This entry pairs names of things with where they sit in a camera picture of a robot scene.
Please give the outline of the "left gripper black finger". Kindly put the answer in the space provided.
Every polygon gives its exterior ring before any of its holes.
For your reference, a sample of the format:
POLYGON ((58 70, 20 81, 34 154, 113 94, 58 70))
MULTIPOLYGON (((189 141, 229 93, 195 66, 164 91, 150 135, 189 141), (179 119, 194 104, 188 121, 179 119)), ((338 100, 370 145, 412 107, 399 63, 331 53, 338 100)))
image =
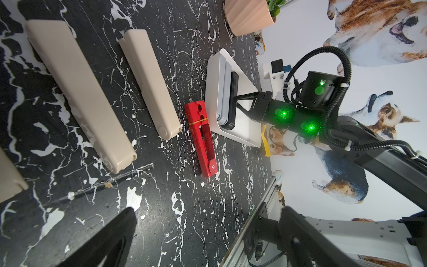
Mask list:
POLYGON ((124 267, 136 230, 133 208, 126 208, 111 220, 60 267, 124 267))

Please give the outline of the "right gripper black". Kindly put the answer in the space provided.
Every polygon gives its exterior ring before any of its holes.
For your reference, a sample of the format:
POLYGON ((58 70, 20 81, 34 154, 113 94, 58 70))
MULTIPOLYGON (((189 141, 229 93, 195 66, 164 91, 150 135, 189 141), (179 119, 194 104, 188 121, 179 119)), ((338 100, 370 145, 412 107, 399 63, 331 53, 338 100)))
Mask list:
POLYGON ((294 88, 294 92, 300 93, 294 101, 274 100, 270 92, 237 95, 234 101, 253 100, 250 108, 250 119, 253 121, 268 123, 313 140, 321 131, 322 116, 341 81, 341 76, 310 71, 307 79, 294 88))

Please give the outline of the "black plier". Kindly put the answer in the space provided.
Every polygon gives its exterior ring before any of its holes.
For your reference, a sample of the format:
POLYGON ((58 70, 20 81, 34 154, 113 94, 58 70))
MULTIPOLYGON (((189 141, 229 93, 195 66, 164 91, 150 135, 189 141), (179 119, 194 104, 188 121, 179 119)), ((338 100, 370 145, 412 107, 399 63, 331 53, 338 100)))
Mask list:
POLYGON ((235 127, 238 86, 239 75, 232 71, 228 98, 226 99, 226 102, 223 103, 221 111, 223 120, 219 123, 219 125, 226 130, 233 130, 235 127))

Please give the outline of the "grey plier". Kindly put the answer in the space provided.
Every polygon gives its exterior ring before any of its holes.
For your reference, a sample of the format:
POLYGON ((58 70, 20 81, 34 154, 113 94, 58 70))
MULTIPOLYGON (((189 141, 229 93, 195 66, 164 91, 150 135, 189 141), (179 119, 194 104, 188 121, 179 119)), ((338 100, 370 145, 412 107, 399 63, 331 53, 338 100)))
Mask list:
POLYGON ((219 69, 219 87, 218 87, 218 103, 217 103, 217 121, 222 118, 222 100, 224 93, 225 70, 226 60, 220 55, 220 69, 219 69))
POLYGON ((230 76, 231 76, 231 72, 232 72, 232 68, 231 65, 226 61, 226 70, 225 70, 225 82, 224 82, 224 93, 223 93, 223 100, 222 100, 222 105, 223 103, 226 102, 226 99, 228 98, 228 94, 229 94, 229 86, 230 86, 230 76))

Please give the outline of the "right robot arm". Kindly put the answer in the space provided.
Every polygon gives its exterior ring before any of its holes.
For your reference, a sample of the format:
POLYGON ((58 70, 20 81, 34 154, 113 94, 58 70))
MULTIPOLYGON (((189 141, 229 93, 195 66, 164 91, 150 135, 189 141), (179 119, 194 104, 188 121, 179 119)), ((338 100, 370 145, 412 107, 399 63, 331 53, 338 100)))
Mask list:
MULTIPOLYGON (((354 87, 340 114, 350 116, 386 140, 404 140, 427 150, 427 66, 357 67, 354 87)), ((277 220, 289 205, 328 220, 397 220, 420 212, 407 197, 354 163, 314 141, 298 142, 294 133, 267 126, 272 178, 276 188, 268 217, 277 220)))

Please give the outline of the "white storage tray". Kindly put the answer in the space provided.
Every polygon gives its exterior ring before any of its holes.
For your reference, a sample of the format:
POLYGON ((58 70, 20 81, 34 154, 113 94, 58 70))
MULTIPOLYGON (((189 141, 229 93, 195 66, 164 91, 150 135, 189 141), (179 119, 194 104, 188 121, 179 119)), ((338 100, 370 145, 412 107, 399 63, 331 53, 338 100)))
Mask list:
POLYGON ((226 138, 244 144, 259 148, 261 146, 261 123, 250 120, 240 110, 236 111, 236 123, 232 130, 223 129, 217 122, 216 113, 219 99, 220 87, 220 60, 224 58, 231 65, 231 69, 239 75, 238 95, 244 95, 259 90, 244 74, 243 70, 234 61, 226 49, 211 56, 207 64, 205 106, 208 115, 209 125, 212 132, 222 135, 226 138))

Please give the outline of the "pink potted plant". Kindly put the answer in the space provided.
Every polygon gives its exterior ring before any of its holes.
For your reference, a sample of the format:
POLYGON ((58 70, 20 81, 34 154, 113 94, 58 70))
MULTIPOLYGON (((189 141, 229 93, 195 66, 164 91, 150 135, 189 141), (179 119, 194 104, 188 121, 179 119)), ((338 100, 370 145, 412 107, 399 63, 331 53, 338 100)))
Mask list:
POLYGON ((226 0, 226 22, 235 36, 243 36, 272 26, 287 1, 226 0))

